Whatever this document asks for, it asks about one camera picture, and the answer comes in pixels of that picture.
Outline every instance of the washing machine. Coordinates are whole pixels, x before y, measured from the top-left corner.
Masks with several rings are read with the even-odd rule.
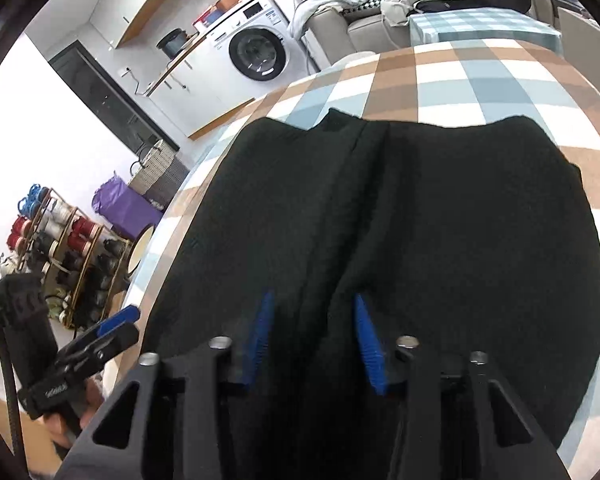
[[[273,0],[254,0],[208,33],[207,70],[225,104],[237,106],[317,71],[287,25]]]

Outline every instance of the cabinet handle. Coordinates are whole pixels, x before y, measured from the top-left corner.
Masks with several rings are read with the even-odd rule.
[[[182,84],[180,81],[178,81],[178,80],[175,78],[175,76],[174,76],[173,74],[169,74],[169,75],[170,75],[170,76],[173,78],[173,80],[174,80],[176,83],[178,83],[180,86],[182,86],[182,89],[183,89],[183,90],[186,90],[186,89],[187,89],[187,85],[183,85],[183,84]]]

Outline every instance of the wicker basket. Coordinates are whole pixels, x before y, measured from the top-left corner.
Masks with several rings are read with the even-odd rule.
[[[140,166],[134,174],[136,165]],[[144,196],[158,209],[164,210],[173,200],[189,170],[176,158],[176,152],[164,140],[159,140],[142,160],[130,168],[129,187]]]

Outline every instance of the plaid tablecloth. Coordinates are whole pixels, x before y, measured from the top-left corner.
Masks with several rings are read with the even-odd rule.
[[[600,94],[589,82],[553,52],[530,43],[473,40],[417,46],[297,81],[256,100],[210,134],[213,142],[165,212],[126,296],[125,304],[140,306],[141,330],[240,129],[266,116],[311,128],[331,107],[369,120],[440,126],[531,117],[580,168],[600,237]],[[138,347],[127,351],[120,370],[128,370],[137,357]],[[106,386],[112,387],[117,373],[116,364],[107,365]],[[600,468],[600,360],[559,453],[574,480],[589,480]]]
[[[409,30],[411,46],[502,38],[528,41],[562,55],[562,35],[558,30],[510,9],[486,7],[412,14]]]

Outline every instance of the purple bag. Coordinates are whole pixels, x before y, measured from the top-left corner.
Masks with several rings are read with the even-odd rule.
[[[147,225],[158,225],[162,219],[162,213],[127,186],[116,173],[94,193],[91,207],[131,240]]]

